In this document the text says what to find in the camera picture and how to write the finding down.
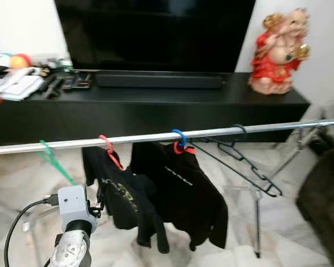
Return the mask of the red plastic hanger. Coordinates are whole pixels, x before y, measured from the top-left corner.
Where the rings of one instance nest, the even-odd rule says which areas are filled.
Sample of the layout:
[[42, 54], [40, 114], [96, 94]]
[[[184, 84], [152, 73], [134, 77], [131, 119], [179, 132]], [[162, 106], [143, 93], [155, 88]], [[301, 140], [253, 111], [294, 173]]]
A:
[[114, 164], [118, 170], [124, 171], [124, 166], [120, 162], [120, 158], [114, 150], [114, 145], [108, 140], [108, 137], [106, 137], [105, 135], [99, 135], [99, 138], [105, 142], [106, 154], [112, 164]]

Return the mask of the orange yellow ball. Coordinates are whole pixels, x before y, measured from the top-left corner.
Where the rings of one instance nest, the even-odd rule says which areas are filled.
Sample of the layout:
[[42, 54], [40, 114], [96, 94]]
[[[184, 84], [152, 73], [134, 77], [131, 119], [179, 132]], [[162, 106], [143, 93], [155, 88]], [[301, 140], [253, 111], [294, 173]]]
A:
[[10, 57], [9, 68], [11, 69], [22, 69], [32, 67], [32, 61], [27, 54], [17, 53]]

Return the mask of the green plastic hanger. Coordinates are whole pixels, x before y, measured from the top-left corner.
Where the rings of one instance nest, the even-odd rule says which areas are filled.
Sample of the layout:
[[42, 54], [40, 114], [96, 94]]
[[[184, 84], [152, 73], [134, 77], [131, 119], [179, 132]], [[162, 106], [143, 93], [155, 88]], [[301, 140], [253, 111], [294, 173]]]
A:
[[60, 165], [57, 158], [53, 154], [53, 149], [50, 147], [50, 145], [48, 145], [44, 140], [40, 140], [40, 144], [44, 147], [44, 150], [37, 152], [37, 155], [39, 155], [40, 158], [42, 158], [46, 163], [52, 165], [52, 167], [55, 168], [55, 170], [57, 170], [63, 176], [63, 178], [65, 178], [65, 180], [70, 183], [70, 185], [78, 185], [78, 183], [76, 183], [76, 181], [71, 178], [68, 171], [65, 170], [62, 165]]

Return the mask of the black printed shirt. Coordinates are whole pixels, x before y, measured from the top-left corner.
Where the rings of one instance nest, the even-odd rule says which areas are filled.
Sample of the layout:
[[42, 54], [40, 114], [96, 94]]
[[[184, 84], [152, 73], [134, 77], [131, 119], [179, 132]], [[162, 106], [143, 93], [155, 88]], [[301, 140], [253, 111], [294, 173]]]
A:
[[167, 254], [170, 245], [164, 221], [150, 200], [156, 193], [152, 181], [145, 175], [136, 175], [129, 167], [118, 170], [109, 160], [106, 149], [101, 147], [83, 147], [81, 157], [86, 185], [104, 189], [106, 211], [112, 216], [116, 228], [138, 228], [136, 242], [147, 248], [151, 247], [151, 238], [156, 235], [159, 252]]

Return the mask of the black plastic hanger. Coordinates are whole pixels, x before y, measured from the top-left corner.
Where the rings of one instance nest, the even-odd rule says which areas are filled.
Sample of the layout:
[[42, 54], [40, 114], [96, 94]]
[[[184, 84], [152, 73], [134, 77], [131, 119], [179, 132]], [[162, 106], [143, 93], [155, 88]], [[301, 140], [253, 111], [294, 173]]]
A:
[[[217, 140], [213, 137], [198, 137], [198, 138], [188, 138], [188, 144], [192, 145], [196, 149], [204, 152], [209, 157], [213, 158], [216, 162], [227, 167], [235, 175], [239, 176], [247, 183], [247, 189], [250, 189], [254, 193], [256, 199], [260, 199], [264, 194], [270, 197], [282, 196], [283, 191], [279, 186], [277, 186], [269, 176], [265, 175], [263, 171], [259, 170], [257, 165], [253, 163], [249, 158], [244, 155], [240, 150], [236, 148], [236, 144], [244, 141], [248, 137], [248, 132], [243, 125], [235, 124], [233, 127], [238, 128], [240, 131], [238, 135], [229, 141]], [[239, 168], [229, 165], [225, 160], [209, 152], [205, 148], [197, 143], [205, 144], [215, 144], [216, 148], [222, 152], [224, 155], [231, 157], [236, 162], [241, 162], [245, 167], [249, 168], [248, 172], [240, 171]]]

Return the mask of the white paper stack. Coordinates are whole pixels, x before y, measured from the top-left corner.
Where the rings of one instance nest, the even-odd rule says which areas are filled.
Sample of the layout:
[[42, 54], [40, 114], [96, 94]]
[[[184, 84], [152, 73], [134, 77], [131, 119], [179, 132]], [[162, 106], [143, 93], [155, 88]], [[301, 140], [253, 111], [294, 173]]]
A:
[[43, 84], [40, 68], [22, 68], [0, 78], [0, 98], [20, 101], [36, 92]]

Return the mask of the black T-shirt red collar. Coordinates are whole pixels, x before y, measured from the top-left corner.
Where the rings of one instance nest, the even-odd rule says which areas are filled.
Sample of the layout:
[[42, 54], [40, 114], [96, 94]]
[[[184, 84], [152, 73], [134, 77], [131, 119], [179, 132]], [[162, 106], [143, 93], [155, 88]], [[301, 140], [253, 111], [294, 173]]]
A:
[[156, 192], [150, 199], [158, 214], [189, 235], [190, 250], [206, 241], [226, 247], [228, 206], [200, 167], [195, 147], [137, 142], [132, 145], [130, 168], [152, 181]]

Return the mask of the blue plastic hanger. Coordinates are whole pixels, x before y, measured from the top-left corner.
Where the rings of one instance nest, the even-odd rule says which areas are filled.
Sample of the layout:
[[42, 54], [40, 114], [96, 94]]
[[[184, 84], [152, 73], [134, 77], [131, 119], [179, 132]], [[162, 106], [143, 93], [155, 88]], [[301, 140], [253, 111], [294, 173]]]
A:
[[183, 134], [181, 130], [178, 129], [172, 129], [172, 133], [179, 135], [179, 140], [174, 143], [174, 151], [177, 154], [182, 154], [183, 152], [186, 152], [187, 147], [187, 137]]

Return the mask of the black TV console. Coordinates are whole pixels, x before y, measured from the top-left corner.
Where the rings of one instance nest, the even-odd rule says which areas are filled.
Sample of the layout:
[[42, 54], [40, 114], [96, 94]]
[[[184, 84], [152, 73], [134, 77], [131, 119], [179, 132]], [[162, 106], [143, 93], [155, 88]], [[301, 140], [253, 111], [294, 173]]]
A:
[[228, 74], [219, 89], [97, 87], [39, 94], [0, 104], [0, 144], [121, 137], [300, 121], [310, 103], [297, 91], [265, 96], [247, 73]]

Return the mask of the black flat television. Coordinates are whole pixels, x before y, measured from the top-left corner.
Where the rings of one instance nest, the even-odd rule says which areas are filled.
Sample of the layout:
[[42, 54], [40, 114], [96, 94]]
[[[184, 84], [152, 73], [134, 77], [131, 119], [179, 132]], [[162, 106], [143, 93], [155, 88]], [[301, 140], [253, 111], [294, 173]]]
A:
[[231, 73], [256, 0], [53, 0], [73, 66]]

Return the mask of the black soundbar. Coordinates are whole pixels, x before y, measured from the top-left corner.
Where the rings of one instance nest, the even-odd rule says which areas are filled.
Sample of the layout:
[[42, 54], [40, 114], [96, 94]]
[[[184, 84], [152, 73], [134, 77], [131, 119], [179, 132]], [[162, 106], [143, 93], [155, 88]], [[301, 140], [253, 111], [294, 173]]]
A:
[[224, 77], [213, 73], [159, 73], [143, 71], [98, 71], [95, 83], [99, 87], [142, 87], [216, 89]]

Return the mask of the silver metal clothes rack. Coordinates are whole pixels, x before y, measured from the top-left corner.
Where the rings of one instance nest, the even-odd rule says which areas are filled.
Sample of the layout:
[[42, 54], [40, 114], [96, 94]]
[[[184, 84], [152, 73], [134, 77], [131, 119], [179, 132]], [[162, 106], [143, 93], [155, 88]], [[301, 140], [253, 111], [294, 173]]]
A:
[[[315, 120], [315, 121], [301, 121], [301, 122], [289, 122], [289, 123], [274, 123], [268, 125], [254, 125], [245, 126], [246, 131], [249, 133], [259, 133], [259, 132], [273, 132], [273, 131], [285, 131], [285, 130], [295, 130], [297, 132], [298, 140], [297, 147], [290, 152], [288, 158], [283, 162], [279, 163], [277, 167], [270, 173], [269, 177], [276, 176], [279, 171], [281, 171], [286, 164], [288, 164], [300, 151], [302, 151], [306, 142], [309, 142], [314, 138], [318, 131], [325, 127], [334, 126], [334, 120]], [[229, 141], [238, 135], [240, 130], [236, 127], [229, 128], [215, 128], [210, 130], [196, 130], [187, 131], [183, 134], [187, 138], [198, 138], [198, 137], [213, 137], [221, 141]], [[135, 142], [147, 142], [147, 141], [172, 141], [179, 139], [179, 135], [176, 133], [154, 133], [148, 135], [132, 135], [132, 136], [121, 136], [112, 137], [108, 140], [113, 144], [127, 144]], [[101, 139], [83, 139], [83, 140], [71, 140], [71, 141], [57, 141], [48, 142], [48, 145], [53, 150], [60, 149], [75, 149], [82, 147], [93, 147], [105, 145], [105, 142]], [[9, 155], [25, 152], [40, 152], [44, 150], [44, 147], [40, 143], [34, 144], [21, 144], [21, 145], [7, 145], [0, 146], [0, 155]], [[254, 254], [258, 259], [261, 258], [262, 252], [262, 242], [261, 242], [261, 221], [259, 220], [259, 201], [254, 197], [252, 190], [247, 189], [243, 186], [234, 186], [233, 189], [241, 189], [251, 191], [254, 199], [254, 210], [256, 211], [256, 239], [254, 240]]]

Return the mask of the red laughing Buddha statue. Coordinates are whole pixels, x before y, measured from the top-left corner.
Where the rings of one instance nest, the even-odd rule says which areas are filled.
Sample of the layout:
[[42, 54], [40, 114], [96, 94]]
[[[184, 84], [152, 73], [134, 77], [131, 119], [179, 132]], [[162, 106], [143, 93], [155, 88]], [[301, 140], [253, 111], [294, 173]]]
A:
[[298, 70], [302, 61], [310, 57], [311, 48], [304, 42], [309, 31], [309, 18], [306, 8], [264, 18], [266, 31], [256, 41], [251, 61], [253, 71], [248, 80], [253, 91], [266, 96], [291, 91], [292, 71]]

